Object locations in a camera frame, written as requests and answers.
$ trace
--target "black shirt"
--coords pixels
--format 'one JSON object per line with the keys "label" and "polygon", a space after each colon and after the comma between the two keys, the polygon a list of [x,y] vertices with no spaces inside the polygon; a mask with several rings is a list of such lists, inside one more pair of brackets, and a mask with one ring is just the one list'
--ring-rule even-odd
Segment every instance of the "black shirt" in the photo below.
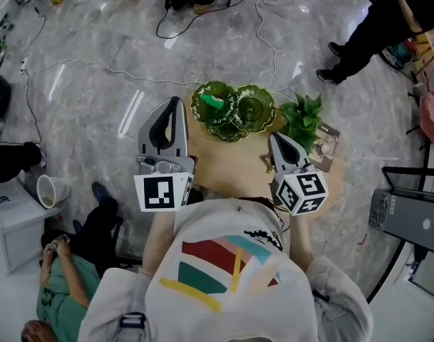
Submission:
{"label": "black shirt", "polygon": [[[434,29],[434,0],[406,0],[423,32]],[[419,33],[413,33],[397,0],[377,0],[369,9],[377,15],[380,28],[393,43],[399,43]]]}

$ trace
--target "white box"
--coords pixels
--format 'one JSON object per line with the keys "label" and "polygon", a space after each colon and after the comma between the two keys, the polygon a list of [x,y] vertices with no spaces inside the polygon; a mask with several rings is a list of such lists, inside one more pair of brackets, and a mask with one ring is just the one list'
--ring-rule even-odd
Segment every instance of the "white box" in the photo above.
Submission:
{"label": "white box", "polygon": [[280,184],[277,197],[292,215],[318,211],[329,196],[326,179],[321,171],[276,175]]}
{"label": "white box", "polygon": [[7,274],[42,252],[44,220],[57,213],[44,209],[16,179],[0,184],[0,256]]}

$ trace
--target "potted plant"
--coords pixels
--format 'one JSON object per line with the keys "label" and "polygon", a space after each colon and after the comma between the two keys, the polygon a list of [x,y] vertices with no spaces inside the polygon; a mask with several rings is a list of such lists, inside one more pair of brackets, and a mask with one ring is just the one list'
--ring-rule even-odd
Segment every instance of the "potted plant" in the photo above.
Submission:
{"label": "potted plant", "polygon": [[305,97],[296,94],[297,103],[287,103],[280,106],[280,112],[288,122],[281,132],[298,142],[307,153],[311,152],[311,146],[319,139],[315,134],[321,125],[320,113],[323,110],[321,96],[313,100],[308,95]]}

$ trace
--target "white paper cup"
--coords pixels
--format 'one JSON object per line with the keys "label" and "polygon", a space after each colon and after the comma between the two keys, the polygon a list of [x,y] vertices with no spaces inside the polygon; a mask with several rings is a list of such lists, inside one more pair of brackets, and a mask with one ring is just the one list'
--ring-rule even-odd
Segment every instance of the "white paper cup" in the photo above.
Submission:
{"label": "white paper cup", "polygon": [[61,177],[42,175],[36,184],[36,191],[43,207],[50,209],[69,196],[71,187]]}

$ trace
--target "electrical outlet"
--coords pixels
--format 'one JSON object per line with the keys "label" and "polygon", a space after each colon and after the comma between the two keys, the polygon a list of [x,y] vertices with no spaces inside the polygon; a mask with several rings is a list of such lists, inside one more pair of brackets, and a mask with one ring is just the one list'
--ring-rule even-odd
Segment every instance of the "electrical outlet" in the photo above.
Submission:
{"label": "electrical outlet", "polygon": [[24,73],[27,62],[28,62],[27,57],[21,59],[21,61],[20,61],[20,73]]}

